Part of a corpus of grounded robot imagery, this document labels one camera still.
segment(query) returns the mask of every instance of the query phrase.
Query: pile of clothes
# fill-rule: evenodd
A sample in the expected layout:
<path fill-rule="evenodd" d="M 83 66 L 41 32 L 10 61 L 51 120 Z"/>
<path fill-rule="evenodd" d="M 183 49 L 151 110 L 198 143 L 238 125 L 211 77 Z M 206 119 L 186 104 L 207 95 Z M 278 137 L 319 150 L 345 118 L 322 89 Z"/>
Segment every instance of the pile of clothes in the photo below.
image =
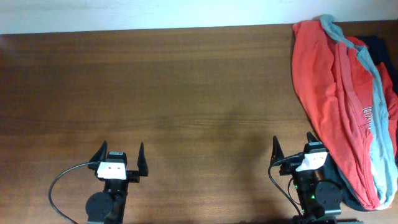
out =
<path fill-rule="evenodd" d="M 293 25 L 296 94 L 332 159 L 323 173 L 361 210 L 389 208 L 397 191 L 398 72 L 376 36 L 346 37 L 333 17 Z"/>

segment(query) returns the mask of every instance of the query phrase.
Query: white wall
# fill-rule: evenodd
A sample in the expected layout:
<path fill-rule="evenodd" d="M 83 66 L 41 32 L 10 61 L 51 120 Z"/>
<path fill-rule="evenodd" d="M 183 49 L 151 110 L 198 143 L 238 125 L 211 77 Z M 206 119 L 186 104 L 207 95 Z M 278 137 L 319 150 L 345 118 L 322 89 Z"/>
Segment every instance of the white wall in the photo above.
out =
<path fill-rule="evenodd" d="M 0 34 L 398 18 L 398 0 L 0 0 Z"/>

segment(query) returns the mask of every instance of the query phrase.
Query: light blue cloth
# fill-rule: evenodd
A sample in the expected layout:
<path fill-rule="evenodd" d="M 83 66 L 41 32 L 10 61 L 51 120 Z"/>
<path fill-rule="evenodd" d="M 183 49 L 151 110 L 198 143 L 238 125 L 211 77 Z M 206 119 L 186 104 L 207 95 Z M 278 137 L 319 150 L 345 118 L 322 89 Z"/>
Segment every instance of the light blue cloth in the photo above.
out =
<path fill-rule="evenodd" d="M 354 45 L 351 41 L 347 40 L 341 28 L 333 24 L 333 16 L 321 16 L 320 21 L 323 30 L 333 40 L 344 42 L 347 47 L 358 50 L 358 60 L 373 75 L 371 119 L 373 141 L 370 146 L 370 157 L 373 166 L 372 175 L 374 185 L 376 186 L 381 203 L 381 206 L 377 209 L 385 209 L 390 206 L 397 191 L 398 169 L 395 165 L 392 141 L 388 132 L 388 110 L 379 71 L 374 65 L 368 49 L 365 46 Z"/>

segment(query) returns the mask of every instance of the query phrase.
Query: brown table surface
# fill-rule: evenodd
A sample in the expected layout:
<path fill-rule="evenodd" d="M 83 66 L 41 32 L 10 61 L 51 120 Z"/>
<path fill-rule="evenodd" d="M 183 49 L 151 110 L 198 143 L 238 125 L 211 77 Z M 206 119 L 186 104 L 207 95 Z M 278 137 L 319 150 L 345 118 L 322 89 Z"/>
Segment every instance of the brown table surface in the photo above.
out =
<path fill-rule="evenodd" d="M 340 24 L 386 39 L 398 67 L 398 22 Z M 291 79 L 291 25 L 0 35 L 0 222 L 67 223 L 51 181 L 106 139 L 149 176 L 129 186 L 125 223 L 238 223 L 291 218 L 267 176 L 272 137 L 302 151 L 311 125 Z M 288 177 L 275 179 L 286 189 Z M 87 168 L 53 199 L 79 223 L 103 182 Z M 341 218 L 396 223 L 393 208 Z"/>

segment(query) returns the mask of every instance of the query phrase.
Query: wooden table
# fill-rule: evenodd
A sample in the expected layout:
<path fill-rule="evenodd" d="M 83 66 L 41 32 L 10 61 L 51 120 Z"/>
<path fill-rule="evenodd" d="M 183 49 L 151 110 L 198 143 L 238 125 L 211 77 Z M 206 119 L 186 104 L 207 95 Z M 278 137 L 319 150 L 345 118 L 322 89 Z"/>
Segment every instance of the wooden table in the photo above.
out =
<path fill-rule="evenodd" d="M 340 25 L 386 38 L 398 67 L 397 21 Z M 125 223 L 291 218 L 267 168 L 273 135 L 288 156 L 312 130 L 292 86 L 293 46 L 291 25 L 0 36 L 0 222 L 67 223 L 49 185 L 105 139 L 128 169 L 145 144 L 149 176 L 129 186 Z M 273 174 L 286 189 L 289 178 Z M 84 223 L 102 188 L 81 168 L 53 199 Z M 378 212 L 342 208 L 341 218 L 398 219 L 398 200 Z"/>

